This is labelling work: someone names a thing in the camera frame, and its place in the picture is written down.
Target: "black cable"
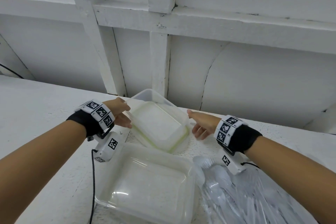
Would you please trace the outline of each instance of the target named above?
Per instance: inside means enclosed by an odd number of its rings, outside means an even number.
[[[9,69],[8,67],[0,64],[0,66],[2,66],[3,68],[7,69],[8,71],[12,72],[13,74],[16,74],[18,77],[20,77],[21,79],[24,79],[21,75],[19,75],[18,73],[15,73],[12,69]]]
[[[96,185],[95,185],[95,161],[93,160],[93,153],[97,152],[97,150],[92,149],[91,150],[91,158],[92,158],[92,177],[93,177],[93,198],[92,198],[92,209],[91,209],[91,216],[90,216],[90,222],[92,223],[93,218],[93,209],[95,207],[95,191],[96,191]]]
[[[253,164],[253,163],[250,163],[250,162],[242,162],[242,163],[240,163],[240,164],[241,164],[242,166],[245,165],[245,164],[250,164],[250,165],[255,166],[255,167],[257,167],[257,168],[260,169],[260,167],[258,167],[256,164]]]

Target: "crack in wall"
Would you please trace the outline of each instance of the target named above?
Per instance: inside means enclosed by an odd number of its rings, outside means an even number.
[[[207,76],[205,77],[205,81],[204,81],[204,86],[203,86],[203,93],[202,93],[202,99],[201,99],[201,106],[199,108],[199,110],[201,110],[202,108],[202,104],[203,104],[203,96],[204,96],[204,90],[205,90],[205,83],[207,82],[207,78],[208,78],[208,74],[209,74],[209,71],[210,71],[210,68],[212,67],[212,65],[214,64],[215,60],[218,58],[218,56],[221,54],[222,51],[224,51],[224,49],[230,44],[231,42],[228,42],[220,51],[219,53],[216,55],[216,57],[212,60],[212,63],[208,69],[208,73],[207,73]]]

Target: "forearm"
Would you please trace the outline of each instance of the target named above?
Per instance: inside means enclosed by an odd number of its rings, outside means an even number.
[[[2,223],[16,221],[85,137],[85,127],[68,120],[0,160]]]
[[[319,222],[335,222],[336,173],[265,137],[245,154]]]

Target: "plastic tray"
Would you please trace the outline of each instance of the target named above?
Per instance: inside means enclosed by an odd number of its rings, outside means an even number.
[[[124,143],[103,174],[97,178],[97,203],[157,224],[190,223],[195,171],[187,159]]]
[[[183,151],[189,142],[189,119],[178,107],[152,89],[127,101],[132,133],[145,146],[168,153]]]

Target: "transparent plastic container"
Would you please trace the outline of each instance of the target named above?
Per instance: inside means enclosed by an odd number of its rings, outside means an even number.
[[[157,224],[189,224],[195,167],[189,160],[124,143],[97,175],[95,201]]]
[[[159,93],[146,89],[127,101],[132,133],[145,146],[182,152],[189,142],[189,118]]]

